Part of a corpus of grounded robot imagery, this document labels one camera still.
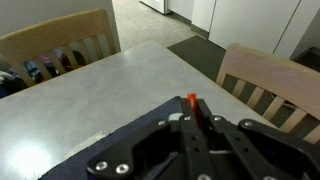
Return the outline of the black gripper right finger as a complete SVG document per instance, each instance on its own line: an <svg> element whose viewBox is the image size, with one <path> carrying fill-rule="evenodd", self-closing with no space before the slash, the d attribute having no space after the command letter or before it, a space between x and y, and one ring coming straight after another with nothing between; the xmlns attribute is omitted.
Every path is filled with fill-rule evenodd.
<svg viewBox="0 0 320 180"><path fill-rule="evenodd" d="M239 180L320 180L317 146L253 119L233 124L212 114L202 99L196 106L209 152L225 165L221 174Z"/></svg>

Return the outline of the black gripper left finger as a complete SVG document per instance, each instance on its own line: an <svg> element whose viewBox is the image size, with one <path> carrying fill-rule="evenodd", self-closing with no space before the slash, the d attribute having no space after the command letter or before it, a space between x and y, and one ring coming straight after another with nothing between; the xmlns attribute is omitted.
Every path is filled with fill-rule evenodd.
<svg viewBox="0 0 320 180"><path fill-rule="evenodd" d="M143 180L158 166L155 180L213 180L202 124L187 99L179 105L176 118L150 121L91 158L89 180Z"/></svg>

